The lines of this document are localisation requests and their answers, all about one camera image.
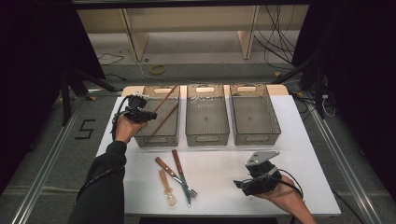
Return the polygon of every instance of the human arm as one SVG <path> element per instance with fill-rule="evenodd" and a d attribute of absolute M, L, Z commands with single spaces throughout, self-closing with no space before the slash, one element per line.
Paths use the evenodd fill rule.
<path fill-rule="evenodd" d="M 134 123 L 124 116 L 117 122 L 116 138 L 108 145 L 106 153 L 96 157 L 87 174 L 84 186 L 96 176 L 114 170 L 110 175 L 82 188 L 78 201 L 67 223 L 122 223 L 124 217 L 123 178 L 127 143 L 147 123 Z"/>
<path fill-rule="evenodd" d="M 294 182 L 287 176 L 282 175 L 282 180 L 294 186 Z M 287 185 L 278 184 L 273 191 L 257 194 L 255 196 L 274 203 L 280 209 L 292 214 L 304 224 L 317 223 L 306 207 L 300 194 Z"/>

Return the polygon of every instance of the printed number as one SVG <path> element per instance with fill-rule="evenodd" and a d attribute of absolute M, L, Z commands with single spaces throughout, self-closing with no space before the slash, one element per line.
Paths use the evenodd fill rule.
<path fill-rule="evenodd" d="M 79 127 L 79 132 L 89 132 L 90 134 L 88 134 L 88 137 L 76 137 L 75 139 L 76 140 L 84 140 L 84 139 L 90 139 L 91 138 L 91 134 L 93 133 L 93 129 L 85 129 L 84 128 L 84 125 L 85 125 L 85 122 L 94 122 L 94 121 L 96 121 L 96 119 L 84 119 L 83 121 L 82 121 L 82 124 L 81 124 L 81 127 Z"/>

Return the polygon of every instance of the wooden chopstick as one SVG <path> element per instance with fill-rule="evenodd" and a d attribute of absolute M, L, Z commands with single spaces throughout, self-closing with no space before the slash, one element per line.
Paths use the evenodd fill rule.
<path fill-rule="evenodd" d="M 166 94 L 166 96 L 163 98 L 163 100 L 160 102 L 160 104 L 157 105 L 157 107 L 155 107 L 155 109 L 154 109 L 154 111 L 153 111 L 154 113 L 157 112 L 157 110 L 160 108 L 161 105 L 163 105 L 163 103 L 166 101 L 166 99 L 168 99 L 168 97 L 172 94 L 172 92 L 175 90 L 176 87 L 177 87 L 177 85 L 174 86 L 174 87 L 172 88 L 172 90 L 170 90 L 170 91 L 168 92 L 168 94 Z"/>
<path fill-rule="evenodd" d="M 154 130 L 154 132 L 152 132 L 151 136 L 153 136 L 156 132 L 158 132 L 158 130 L 160 130 L 161 126 L 163 126 L 163 124 L 166 122 L 166 120 L 169 118 L 169 116 L 171 116 L 171 114 L 175 111 L 175 109 L 178 106 L 178 102 L 174 105 L 174 107 L 172 107 L 171 111 L 166 115 L 166 117 L 163 119 L 163 121 L 161 121 L 161 123 L 158 125 L 158 127 Z"/>

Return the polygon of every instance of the metal fork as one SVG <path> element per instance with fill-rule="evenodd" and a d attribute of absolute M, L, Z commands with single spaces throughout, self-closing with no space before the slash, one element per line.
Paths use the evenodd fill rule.
<path fill-rule="evenodd" d="M 163 160 L 161 160 L 161 158 L 157 157 L 155 158 L 155 161 L 160 164 L 160 166 L 166 171 L 166 173 L 168 173 L 170 176 L 172 176 L 172 178 L 174 178 L 180 185 L 181 185 L 181 180 L 180 178 L 175 174 L 175 172 L 173 172 L 171 170 L 171 168 L 169 168 L 165 162 L 163 162 Z M 187 186 L 190 192 L 190 196 L 192 198 L 196 198 L 198 196 L 198 193 L 192 189 L 189 185 Z"/>

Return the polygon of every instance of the black sleeve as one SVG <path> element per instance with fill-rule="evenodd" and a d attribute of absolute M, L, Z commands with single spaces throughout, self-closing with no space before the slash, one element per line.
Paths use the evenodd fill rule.
<path fill-rule="evenodd" d="M 93 161 L 84 186 L 96 176 L 116 167 L 122 167 L 110 175 L 82 188 L 79 198 L 67 223 L 120 223 L 124 219 L 123 178 L 126 162 L 126 144 L 114 141 L 108 145 L 106 153 Z"/>

